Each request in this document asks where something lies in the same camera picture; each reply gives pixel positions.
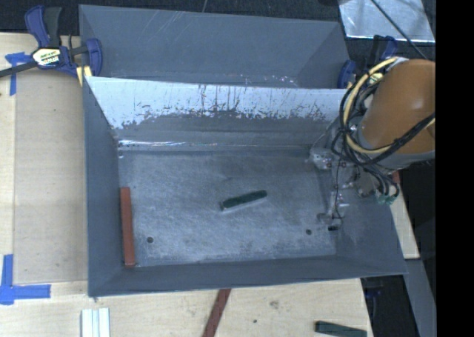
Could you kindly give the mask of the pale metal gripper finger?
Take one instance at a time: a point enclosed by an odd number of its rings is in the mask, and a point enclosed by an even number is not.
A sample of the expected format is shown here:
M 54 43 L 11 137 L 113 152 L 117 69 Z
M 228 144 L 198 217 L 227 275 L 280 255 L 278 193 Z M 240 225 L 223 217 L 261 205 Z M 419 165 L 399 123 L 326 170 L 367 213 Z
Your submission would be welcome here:
M 310 149 L 309 160 L 318 170 L 336 170 L 347 167 L 347 163 L 332 150 L 321 147 L 312 147 Z
M 319 213 L 317 218 L 326 224 L 341 224 L 350 208 L 350 203 L 336 202 L 331 204 L 328 211 Z

